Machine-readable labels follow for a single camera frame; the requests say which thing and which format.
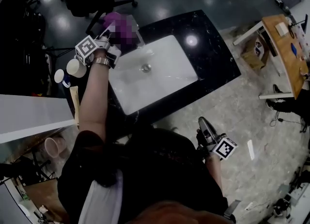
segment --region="cardboard box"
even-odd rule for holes
[[[257,38],[263,45],[264,53],[262,59],[260,59],[255,53],[255,43]],[[267,63],[269,57],[269,47],[259,35],[250,39],[241,54],[241,57],[248,63],[248,65],[256,72],[259,72]]]

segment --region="black marble countertop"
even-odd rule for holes
[[[107,138],[121,138],[136,128],[154,123],[165,116],[185,107],[208,93],[241,75],[232,54],[212,22],[202,10],[173,16],[139,30],[146,44],[168,35],[174,35],[192,64],[198,80],[187,87],[131,114],[125,115],[114,91],[108,88]],[[186,42],[188,36],[197,39],[195,46]],[[85,91],[88,75],[73,79],[78,85],[79,98]],[[72,106],[70,93],[66,93]]]

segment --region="gray floor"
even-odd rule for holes
[[[273,0],[137,0],[139,5],[134,9],[131,4],[115,8],[124,14],[132,14],[138,25],[165,19],[178,14],[198,9],[211,19],[218,30],[240,26],[260,20],[263,16],[278,14],[281,10]],[[85,37],[85,31],[91,18],[74,17],[60,0],[41,0],[37,11],[46,18],[46,45],[55,48],[74,47]],[[98,32],[99,25],[94,27]],[[56,67],[64,67],[73,57],[71,52],[61,57]]]
[[[219,29],[240,26],[259,20],[262,16],[280,13],[273,0],[137,0],[139,6],[132,9],[123,6],[121,13],[133,14],[140,26],[170,16],[196,9],[203,9]],[[73,17],[59,0],[41,0],[38,10],[46,17],[45,41],[48,46],[74,46],[85,36],[90,19]],[[178,127],[180,133],[195,145],[198,117],[204,116],[218,129],[235,140],[239,147],[228,161],[222,162],[223,193],[229,202],[242,200],[235,215],[238,223],[257,223],[270,210],[269,203],[278,197],[278,187],[288,183],[294,170],[302,163],[308,150],[309,135],[300,134],[300,125],[277,123],[270,127],[275,112],[268,109],[258,94],[272,90],[277,83],[280,89],[287,88],[286,78],[277,76],[274,67],[268,65],[256,75],[240,58],[242,44],[233,47],[233,38],[222,32],[242,72],[242,76],[224,85],[202,99],[186,106],[157,123],[157,126]],[[61,57],[57,66],[66,64],[72,54]],[[294,114],[280,114],[281,118],[299,121]],[[53,169],[60,175],[66,158],[72,150],[78,133],[71,127],[62,133],[68,150],[56,160]],[[247,142],[252,139],[255,159],[251,160]],[[249,211],[245,207],[253,203]]]

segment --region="person's arm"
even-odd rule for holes
[[[210,153],[210,156],[205,159],[205,165],[207,166],[210,175],[222,191],[221,161],[219,156],[215,153]]]
[[[96,50],[94,54],[95,57],[105,57],[102,49]],[[92,131],[103,141],[106,139],[108,81],[109,68],[106,65],[93,64],[79,112],[79,130]]]

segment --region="white sink basin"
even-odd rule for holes
[[[126,115],[132,114],[198,77],[173,35],[121,56],[109,81]]]

